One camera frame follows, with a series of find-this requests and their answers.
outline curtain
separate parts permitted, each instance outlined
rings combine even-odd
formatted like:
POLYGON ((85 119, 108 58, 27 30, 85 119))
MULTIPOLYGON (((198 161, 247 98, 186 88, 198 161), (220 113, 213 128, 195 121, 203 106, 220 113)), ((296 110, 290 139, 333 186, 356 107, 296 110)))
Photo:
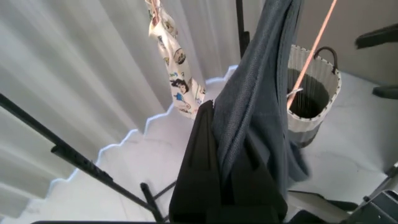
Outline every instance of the curtain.
MULTIPOLYGON (((162 3, 199 84, 239 63, 234 0, 162 3)), ((148 28, 144 0, 0 1, 0 92, 96 161, 172 102, 148 28)), ((75 170, 52 146, 0 108, 0 219, 75 170)))

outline floor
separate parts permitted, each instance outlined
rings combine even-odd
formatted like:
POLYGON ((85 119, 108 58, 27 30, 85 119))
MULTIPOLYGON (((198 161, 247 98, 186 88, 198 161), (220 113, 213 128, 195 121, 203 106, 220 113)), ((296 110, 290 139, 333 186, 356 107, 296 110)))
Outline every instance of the floor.
MULTIPOLYGON (((215 98, 223 85, 220 78, 208 81, 206 97, 215 98)), ((382 171, 398 161, 398 101, 372 96, 374 86, 343 74, 334 107, 314 142, 303 150, 312 176, 294 190, 359 203, 385 178, 382 171)), ((156 193, 177 178, 192 124, 171 108, 169 115, 153 120, 145 134, 134 133, 121 147, 105 151, 99 167, 144 200, 141 182, 156 193)), ((169 191, 157 201, 163 215, 171 195, 169 191)), ((31 201, 20 218, 6 218, 2 224, 38 220, 154 221, 144 208, 80 171, 69 182, 57 182, 46 200, 31 201)))

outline laundry basket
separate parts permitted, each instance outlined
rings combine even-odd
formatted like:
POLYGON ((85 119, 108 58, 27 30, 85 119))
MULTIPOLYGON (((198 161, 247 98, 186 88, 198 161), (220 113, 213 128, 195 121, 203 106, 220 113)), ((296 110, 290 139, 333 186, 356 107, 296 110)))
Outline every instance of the laundry basket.
MULTIPOLYGON (((288 65, 287 92, 290 93, 299 77, 310 51, 292 45, 288 65)), ((287 112, 289 139, 298 147, 308 146, 330 111, 341 87, 341 75, 337 69, 337 55, 330 47, 319 48, 313 56, 301 82, 302 91, 296 93, 287 112), (321 50, 329 50, 334 65, 318 56, 321 50)))

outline pink string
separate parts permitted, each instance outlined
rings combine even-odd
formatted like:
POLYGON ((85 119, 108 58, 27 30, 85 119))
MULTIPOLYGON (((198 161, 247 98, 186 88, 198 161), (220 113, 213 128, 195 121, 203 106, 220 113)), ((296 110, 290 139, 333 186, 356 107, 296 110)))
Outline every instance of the pink string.
MULTIPOLYGON (((294 87, 293 87, 292 90, 296 90, 296 89, 300 86, 301 81, 302 81, 303 78, 304 78, 305 72, 307 71, 307 68, 308 68, 308 66, 310 65, 310 62, 311 62, 313 53, 314 53, 315 49, 318 47, 319 40, 321 39, 321 36, 322 36, 322 34, 323 34, 323 31, 325 30, 325 27, 326 27, 326 25, 328 24, 328 21, 329 21, 331 12, 333 11, 333 8, 335 7, 336 2, 337 2, 337 0, 333 0, 333 2, 331 3, 329 12, 328 12, 328 14, 326 15, 325 20, 323 21, 322 27, 321 27, 321 29, 320 29, 320 31, 319 31, 319 33, 318 33, 317 38, 315 39, 315 42, 313 43, 312 49, 311 49, 311 51, 310 51, 310 55, 308 55, 307 61, 305 61, 304 67, 303 67, 303 69, 301 70, 300 75, 298 76, 298 79, 297 79, 297 81, 296 81, 296 83, 295 83, 295 85, 294 85, 294 87)), ((290 109, 290 106, 292 106, 292 103, 293 103, 293 100, 294 100, 294 97, 295 97, 295 96, 296 96, 296 94, 293 93, 293 94, 291 94, 290 98, 287 100, 287 109, 288 109, 288 110, 290 109)))

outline gray wall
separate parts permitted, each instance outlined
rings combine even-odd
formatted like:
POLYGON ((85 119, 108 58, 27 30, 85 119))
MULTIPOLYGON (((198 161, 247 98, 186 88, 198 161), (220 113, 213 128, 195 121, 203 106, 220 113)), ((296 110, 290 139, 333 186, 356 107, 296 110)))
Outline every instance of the gray wall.
MULTIPOLYGON (((304 0, 297 44, 310 49, 331 0, 304 0)), ((398 23, 398 0, 339 0, 318 47, 338 54, 339 69, 380 84, 398 85, 398 43, 355 49, 355 39, 369 31, 398 23)), ((321 54, 331 60, 328 52, 321 54)))

